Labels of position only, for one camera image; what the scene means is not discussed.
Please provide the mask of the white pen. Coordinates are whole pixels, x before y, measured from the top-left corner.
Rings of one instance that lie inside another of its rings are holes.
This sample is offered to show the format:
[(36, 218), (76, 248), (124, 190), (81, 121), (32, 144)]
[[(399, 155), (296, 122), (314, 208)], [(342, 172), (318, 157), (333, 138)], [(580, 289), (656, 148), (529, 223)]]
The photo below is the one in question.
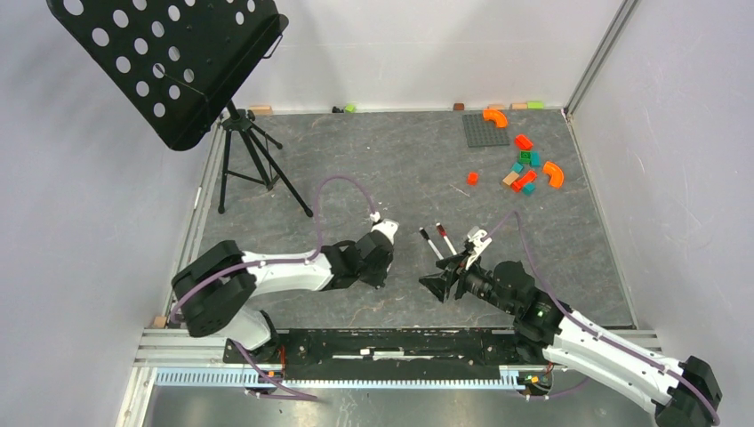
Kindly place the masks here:
[(450, 240), (450, 238), (449, 238), (449, 237), (447, 236), (447, 234), (444, 234), (444, 235), (443, 235), (443, 239), (444, 239), (444, 241), (445, 241), (446, 245), (448, 246), (448, 248), (449, 248), (450, 252), (451, 252), (451, 253), (452, 253), (453, 255), (456, 255), (456, 254), (457, 254), (458, 252), (457, 252), (457, 250), (455, 249), (455, 247), (454, 247), (454, 245), (453, 245), (452, 241)]
[(441, 252), (439, 251), (439, 249), (437, 248), (437, 246), (434, 244), (434, 242), (430, 238), (426, 238), (426, 242), (429, 245), (429, 248), (431, 249), (431, 251), (433, 252), (433, 254), (437, 257), (437, 259), (438, 260), (442, 260), (443, 259), (443, 255), (441, 254)]

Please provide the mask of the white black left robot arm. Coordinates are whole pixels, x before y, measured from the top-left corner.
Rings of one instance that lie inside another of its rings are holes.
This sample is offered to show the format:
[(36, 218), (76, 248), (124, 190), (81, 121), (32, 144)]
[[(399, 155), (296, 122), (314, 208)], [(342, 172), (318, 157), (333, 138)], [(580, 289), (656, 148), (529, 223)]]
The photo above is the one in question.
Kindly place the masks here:
[(357, 241), (300, 254), (257, 254), (222, 241), (173, 277), (178, 301), (172, 321), (184, 323), (192, 337), (223, 335), (256, 361), (269, 362), (278, 354), (279, 339), (267, 313), (250, 309), (247, 301), (286, 291), (346, 289), (357, 281), (382, 287), (396, 232), (394, 222), (381, 222)]

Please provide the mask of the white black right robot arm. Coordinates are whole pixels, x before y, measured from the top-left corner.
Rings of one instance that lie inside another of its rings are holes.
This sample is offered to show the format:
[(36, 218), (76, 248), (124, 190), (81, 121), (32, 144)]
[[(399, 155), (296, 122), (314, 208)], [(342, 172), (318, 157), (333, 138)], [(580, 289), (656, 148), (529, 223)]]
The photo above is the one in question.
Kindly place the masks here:
[(658, 426), (717, 426), (722, 391), (711, 366), (681, 361), (614, 334), (535, 284), (521, 262), (492, 270), (469, 254), (436, 263), (420, 284), (439, 301), (471, 294), (513, 317), (513, 349), (525, 363), (560, 365), (616, 391)]

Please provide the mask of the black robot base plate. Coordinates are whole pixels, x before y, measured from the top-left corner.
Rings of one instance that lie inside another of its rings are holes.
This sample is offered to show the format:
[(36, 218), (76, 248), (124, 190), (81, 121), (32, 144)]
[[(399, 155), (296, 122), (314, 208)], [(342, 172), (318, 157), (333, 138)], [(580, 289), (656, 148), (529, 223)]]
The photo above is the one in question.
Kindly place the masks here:
[(546, 367), (511, 329), (289, 329), (250, 351), (286, 380), (493, 380), (500, 367)]

